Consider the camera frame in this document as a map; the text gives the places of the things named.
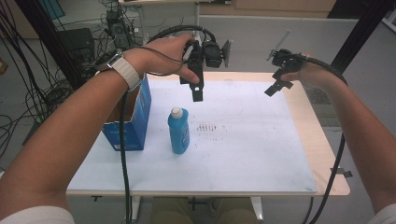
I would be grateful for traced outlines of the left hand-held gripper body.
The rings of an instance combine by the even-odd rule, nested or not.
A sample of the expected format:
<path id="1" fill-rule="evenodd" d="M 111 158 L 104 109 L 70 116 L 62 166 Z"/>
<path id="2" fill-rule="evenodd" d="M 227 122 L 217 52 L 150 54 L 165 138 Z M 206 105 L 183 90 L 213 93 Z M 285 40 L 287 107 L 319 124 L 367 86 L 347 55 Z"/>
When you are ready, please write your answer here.
<path id="1" fill-rule="evenodd" d="M 203 68 L 204 66 L 219 68 L 222 64 L 225 67 L 229 66 L 231 45 L 233 41 L 228 39 L 225 44 L 220 47 L 216 41 L 206 41 L 200 43 L 198 40 L 189 41 L 185 47 L 185 55 L 183 57 L 184 63 L 188 68 L 194 72 L 200 79 L 199 83 L 191 83 L 186 79 L 181 79 L 181 84 L 189 84 L 204 86 Z"/>

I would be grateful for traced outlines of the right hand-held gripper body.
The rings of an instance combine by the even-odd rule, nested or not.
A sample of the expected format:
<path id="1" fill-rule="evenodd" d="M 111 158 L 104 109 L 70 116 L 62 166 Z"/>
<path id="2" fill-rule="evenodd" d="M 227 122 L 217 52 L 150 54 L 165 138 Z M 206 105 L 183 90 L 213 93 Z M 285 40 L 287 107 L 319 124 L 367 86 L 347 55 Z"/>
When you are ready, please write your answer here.
<path id="1" fill-rule="evenodd" d="M 290 89 L 293 84 L 290 81 L 283 81 L 281 76 L 290 72 L 298 71 L 304 64 L 304 57 L 301 54 L 293 54 L 287 49 L 281 49 L 281 44 L 286 40 L 291 30 L 288 29 L 281 40 L 271 49 L 267 61 L 271 61 L 272 65 L 278 67 L 278 70 L 274 72 L 272 78 L 281 85 L 281 89 Z"/>

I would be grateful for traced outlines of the blue bottle with white cap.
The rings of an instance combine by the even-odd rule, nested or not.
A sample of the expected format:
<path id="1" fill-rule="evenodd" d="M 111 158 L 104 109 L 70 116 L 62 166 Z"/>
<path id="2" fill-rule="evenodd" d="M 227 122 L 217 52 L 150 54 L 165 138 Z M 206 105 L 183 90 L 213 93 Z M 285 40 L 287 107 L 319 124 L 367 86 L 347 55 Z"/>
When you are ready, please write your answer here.
<path id="1" fill-rule="evenodd" d="M 185 108 L 174 107 L 168 117 L 168 127 L 173 152 L 183 154 L 190 143 L 188 123 L 189 112 Z"/>

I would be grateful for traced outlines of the blue cardboard box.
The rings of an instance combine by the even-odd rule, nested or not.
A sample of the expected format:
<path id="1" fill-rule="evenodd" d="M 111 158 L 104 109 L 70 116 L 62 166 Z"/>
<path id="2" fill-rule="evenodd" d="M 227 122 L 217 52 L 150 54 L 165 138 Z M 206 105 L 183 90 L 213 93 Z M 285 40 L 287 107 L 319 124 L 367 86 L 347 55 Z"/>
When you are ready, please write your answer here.
<path id="1" fill-rule="evenodd" d="M 124 117 L 124 146 L 126 151 L 143 150 L 149 122 L 151 94 L 149 80 L 144 77 L 141 84 L 128 93 Z M 111 146 L 120 150 L 121 101 L 113 108 L 102 132 Z"/>

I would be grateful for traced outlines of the person's right hand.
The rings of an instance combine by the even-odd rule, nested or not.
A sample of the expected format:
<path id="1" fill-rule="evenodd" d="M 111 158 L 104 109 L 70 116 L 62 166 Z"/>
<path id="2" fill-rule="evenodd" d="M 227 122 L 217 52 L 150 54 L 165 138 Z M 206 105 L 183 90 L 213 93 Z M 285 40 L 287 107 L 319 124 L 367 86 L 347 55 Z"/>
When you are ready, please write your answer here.
<path id="1" fill-rule="evenodd" d="M 325 90 L 327 82 L 335 78 L 335 75 L 323 67 L 310 63 L 309 57 L 304 56 L 304 64 L 296 72 L 290 72 L 281 76 L 283 81 L 300 81 L 311 88 Z"/>

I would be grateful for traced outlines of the person's left hand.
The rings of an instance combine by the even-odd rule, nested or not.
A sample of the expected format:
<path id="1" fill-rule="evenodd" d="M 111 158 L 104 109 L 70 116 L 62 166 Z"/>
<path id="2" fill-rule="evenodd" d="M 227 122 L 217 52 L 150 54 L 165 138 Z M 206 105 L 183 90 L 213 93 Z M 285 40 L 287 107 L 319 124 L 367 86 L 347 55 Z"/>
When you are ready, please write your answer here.
<path id="1" fill-rule="evenodd" d="M 123 55 L 140 76 L 144 73 L 179 75 L 196 84 L 200 78 L 182 62 L 184 48 L 193 39 L 189 34 L 163 37 L 143 47 L 126 50 Z"/>

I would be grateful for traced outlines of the wooden table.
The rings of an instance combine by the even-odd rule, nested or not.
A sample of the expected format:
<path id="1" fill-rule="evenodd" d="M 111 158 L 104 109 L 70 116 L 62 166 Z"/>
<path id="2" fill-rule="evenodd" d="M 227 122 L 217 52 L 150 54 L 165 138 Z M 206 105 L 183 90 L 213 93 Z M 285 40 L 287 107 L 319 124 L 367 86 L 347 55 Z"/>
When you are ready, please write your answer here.
<path id="1" fill-rule="evenodd" d="M 208 72 L 205 75 L 208 81 L 253 81 L 265 82 L 267 88 L 271 85 L 272 79 L 268 73 L 216 73 Z M 149 79 L 175 80 L 176 77 L 150 77 Z M 260 195 L 188 195 L 188 194 L 162 194 L 162 195 L 134 195 L 134 198 L 140 196 L 190 196 L 202 201 L 205 198 L 224 196 L 224 197 L 243 197 L 251 196 L 259 213 L 259 217 L 266 223 L 282 224 L 302 224 L 308 222 L 314 217 L 316 208 L 324 194 L 332 196 L 345 196 L 349 193 L 349 186 L 342 175 L 331 177 L 331 168 L 334 163 L 334 154 L 326 138 L 325 133 L 318 121 L 318 118 L 305 94 L 301 84 L 295 84 L 289 90 L 283 90 L 287 104 L 290 108 L 291 116 L 295 122 L 295 127 L 299 138 L 302 142 L 304 154 L 307 158 L 308 165 L 314 177 L 317 190 L 313 194 L 260 194 Z M 104 190 L 71 190 L 71 195 L 96 196 L 98 198 L 106 196 L 121 196 L 122 191 L 104 191 Z"/>

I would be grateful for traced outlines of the wooden cabinet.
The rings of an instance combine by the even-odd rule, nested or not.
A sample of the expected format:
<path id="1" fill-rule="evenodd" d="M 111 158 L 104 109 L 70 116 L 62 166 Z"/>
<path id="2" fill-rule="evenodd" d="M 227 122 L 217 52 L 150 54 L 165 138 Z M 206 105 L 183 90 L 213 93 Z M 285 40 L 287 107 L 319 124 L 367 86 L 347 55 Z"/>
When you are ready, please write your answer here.
<path id="1" fill-rule="evenodd" d="M 227 0 L 230 4 L 201 4 L 202 15 L 326 18 L 336 0 Z"/>

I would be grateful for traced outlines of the white table mat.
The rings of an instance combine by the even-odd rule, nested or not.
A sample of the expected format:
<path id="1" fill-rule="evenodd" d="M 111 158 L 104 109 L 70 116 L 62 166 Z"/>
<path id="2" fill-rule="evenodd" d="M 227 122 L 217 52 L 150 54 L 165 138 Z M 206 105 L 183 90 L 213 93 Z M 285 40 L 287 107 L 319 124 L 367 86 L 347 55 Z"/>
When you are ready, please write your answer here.
<path id="1" fill-rule="evenodd" d="M 195 103 L 188 87 L 151 78 L 144 149 L 121 157 L 100 135 L 69 185 L 71 190 L 134 195 L 313 194 L 317 186 L 283 93 L 265 82 L 208 81 Z M 168 117 L 189 112 L 190 143 L 173 152 Z"/>

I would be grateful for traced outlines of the white desk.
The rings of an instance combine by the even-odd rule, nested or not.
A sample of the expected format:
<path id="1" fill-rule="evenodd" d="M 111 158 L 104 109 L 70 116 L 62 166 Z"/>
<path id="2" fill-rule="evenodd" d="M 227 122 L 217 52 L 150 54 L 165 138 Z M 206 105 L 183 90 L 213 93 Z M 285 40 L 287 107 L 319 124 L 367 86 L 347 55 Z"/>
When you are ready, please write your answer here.
<path id="1" fill-rule="evenodd" d="M 199 24 L 200 4 L 205 0 L 118 0 L 125 7 L 137 11 L 143 43 L 149 41 L 148 20 L 170 18 L 194 18 L 193 24 Z"/>

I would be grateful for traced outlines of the black stand pole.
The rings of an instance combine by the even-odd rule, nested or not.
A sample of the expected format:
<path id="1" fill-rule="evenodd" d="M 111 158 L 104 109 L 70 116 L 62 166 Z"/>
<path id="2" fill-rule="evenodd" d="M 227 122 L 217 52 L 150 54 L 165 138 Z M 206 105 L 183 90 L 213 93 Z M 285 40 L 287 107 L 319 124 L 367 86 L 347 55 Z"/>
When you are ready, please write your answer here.
<path id="1" fill-rule="evenodd" d="M 356 25 L 332 61 L 332 67 L 344 73 L 361 48 L 384 19 L 396 0 L 370 0 Z"/>
<path id="2" fill-rule="evenodd" d="M 41 6 L 39 0 L 15 0 L 15 2 L 44 43 L 49 54 L 61 68 L 71 87 L 77 90 L 83 86 L 86 80 L 80 73 L 78 64 L 74 62 L 71 54 L 66 49 L 50 16 Z"/>

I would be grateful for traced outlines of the black computer tower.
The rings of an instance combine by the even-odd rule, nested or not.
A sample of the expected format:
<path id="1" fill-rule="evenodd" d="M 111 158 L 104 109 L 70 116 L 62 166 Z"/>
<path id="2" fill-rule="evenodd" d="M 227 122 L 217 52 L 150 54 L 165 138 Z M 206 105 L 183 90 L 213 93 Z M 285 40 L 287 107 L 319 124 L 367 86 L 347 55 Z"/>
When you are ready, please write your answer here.
<path id="1" fill-rule="evenodd" d="M 106 12 L 106 24 L 117 49 L 130 49 L 133 41 L 119 9 Z"/>

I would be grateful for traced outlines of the black table clamp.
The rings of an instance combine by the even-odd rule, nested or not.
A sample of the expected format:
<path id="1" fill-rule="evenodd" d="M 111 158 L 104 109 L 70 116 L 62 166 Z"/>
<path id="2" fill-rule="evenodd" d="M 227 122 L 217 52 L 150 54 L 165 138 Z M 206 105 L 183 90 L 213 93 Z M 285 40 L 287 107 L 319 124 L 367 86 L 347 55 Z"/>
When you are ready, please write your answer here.
<path id="1" fill-rule="evenodd" d="M 346 171 L 344 168 L 331 168 L 331 177 L 334 178 L 336 175 L 342 175 L 344 178 L 350 178 L 353 176 L 351 171 Z"/>

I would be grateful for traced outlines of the black equipment box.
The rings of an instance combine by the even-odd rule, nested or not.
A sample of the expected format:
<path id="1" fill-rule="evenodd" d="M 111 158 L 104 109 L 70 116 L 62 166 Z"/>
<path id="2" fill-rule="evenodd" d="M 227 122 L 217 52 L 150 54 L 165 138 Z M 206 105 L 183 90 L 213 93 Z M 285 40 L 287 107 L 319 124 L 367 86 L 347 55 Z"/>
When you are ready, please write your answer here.
<path id="1" fill-rule="evenodd" d="M 89 63 L 94 58 L 94 41 L 89 28 L 60 31 L 59 36 L 73 59 Z"/>

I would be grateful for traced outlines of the person's khaki trousers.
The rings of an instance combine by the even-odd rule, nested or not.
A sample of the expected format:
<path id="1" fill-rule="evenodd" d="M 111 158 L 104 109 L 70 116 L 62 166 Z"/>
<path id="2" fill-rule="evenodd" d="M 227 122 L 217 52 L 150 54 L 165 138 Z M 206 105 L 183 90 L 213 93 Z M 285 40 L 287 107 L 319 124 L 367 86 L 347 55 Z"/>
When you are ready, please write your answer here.
<path id="1" fill-rule="evenodd" d="M 211 198 L 209 211 L 216 224 L 258 224 L 248 197 Z M 186 197 L 154 197 L 150 224 L 194 224 Z"/>

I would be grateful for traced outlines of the teal panel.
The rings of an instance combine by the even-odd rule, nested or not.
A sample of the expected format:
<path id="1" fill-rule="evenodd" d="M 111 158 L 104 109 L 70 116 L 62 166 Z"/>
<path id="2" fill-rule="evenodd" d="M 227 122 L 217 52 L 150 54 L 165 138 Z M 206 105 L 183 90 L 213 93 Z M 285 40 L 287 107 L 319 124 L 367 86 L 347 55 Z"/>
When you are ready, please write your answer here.
<path id="1" fill-rule="evenodd" d="M 39 0 L 39 3 L 52 20 L 64 16 L 64 10 L 58 0 Z"/>

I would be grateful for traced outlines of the white right shirt sleeve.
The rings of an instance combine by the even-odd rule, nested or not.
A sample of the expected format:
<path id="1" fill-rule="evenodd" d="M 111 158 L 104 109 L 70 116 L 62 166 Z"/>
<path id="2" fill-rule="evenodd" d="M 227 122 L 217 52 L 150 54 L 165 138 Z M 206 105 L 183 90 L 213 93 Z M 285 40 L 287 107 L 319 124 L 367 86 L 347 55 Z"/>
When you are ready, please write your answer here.
<path id="1" fill-rule="evenodd" d="M 384 207 L 368 224 L 396 224 L 396 203 Z"/>

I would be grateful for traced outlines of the white shirt sleeve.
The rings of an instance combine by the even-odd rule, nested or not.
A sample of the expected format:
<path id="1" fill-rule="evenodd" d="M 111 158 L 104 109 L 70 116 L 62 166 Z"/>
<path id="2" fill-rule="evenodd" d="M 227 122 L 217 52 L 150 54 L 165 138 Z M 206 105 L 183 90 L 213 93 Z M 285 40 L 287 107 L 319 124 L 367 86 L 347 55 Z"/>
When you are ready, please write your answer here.
<path id="1" fill-rule="evenodd" d="M 23 209 L 0 220 L 0 224 L 75 224 L 71 213 L 56 206 Z"/>
<path id="2" fill-rule="evenodd" d="M 384 207 L 368 224 L 396 224 L 396 203 Z"/>

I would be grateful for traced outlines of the white left shirt sleeve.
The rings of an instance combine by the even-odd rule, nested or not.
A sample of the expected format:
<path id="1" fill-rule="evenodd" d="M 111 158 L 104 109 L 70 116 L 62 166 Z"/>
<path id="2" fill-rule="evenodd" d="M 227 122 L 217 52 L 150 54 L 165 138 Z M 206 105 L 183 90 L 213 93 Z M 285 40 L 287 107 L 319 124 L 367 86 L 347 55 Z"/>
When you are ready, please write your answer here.
<path id="1" fill-rule="evenodd" d="M 23 209 L 0 220 L 0 224 L 75 224 L 71 213 L 56 206 Z"/>

